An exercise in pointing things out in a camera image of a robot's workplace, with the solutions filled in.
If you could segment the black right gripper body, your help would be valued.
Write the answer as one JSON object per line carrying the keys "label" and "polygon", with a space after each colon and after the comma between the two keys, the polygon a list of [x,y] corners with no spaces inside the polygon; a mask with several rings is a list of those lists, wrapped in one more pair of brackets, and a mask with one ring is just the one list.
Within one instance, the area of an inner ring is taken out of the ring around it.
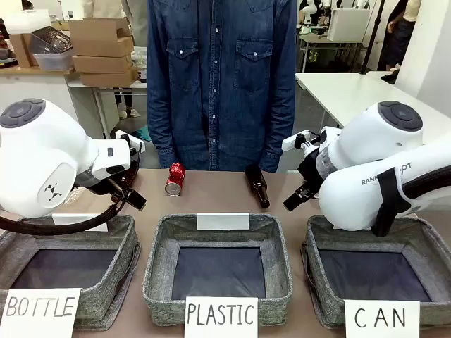
{"label": "black right gripper body", "polygon": [[313,150],[304,157],[304,160],[298,166],[298,171],[303,177],[302,188],[308,192],[318,192],[321,187],[321,176],[316,168],[318,154],[318,149]]}

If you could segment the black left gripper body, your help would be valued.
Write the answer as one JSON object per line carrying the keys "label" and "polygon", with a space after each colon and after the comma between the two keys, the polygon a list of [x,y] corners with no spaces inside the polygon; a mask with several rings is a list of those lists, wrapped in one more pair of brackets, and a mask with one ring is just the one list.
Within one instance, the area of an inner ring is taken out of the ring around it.
{"label": "black left gripper body", "polygon": [[97,195],[110,194],[115,199],[129,194],[139,170],[141,144],[94,142],[93,145],[97,155],[84,172],[77,174],[75,186]]}

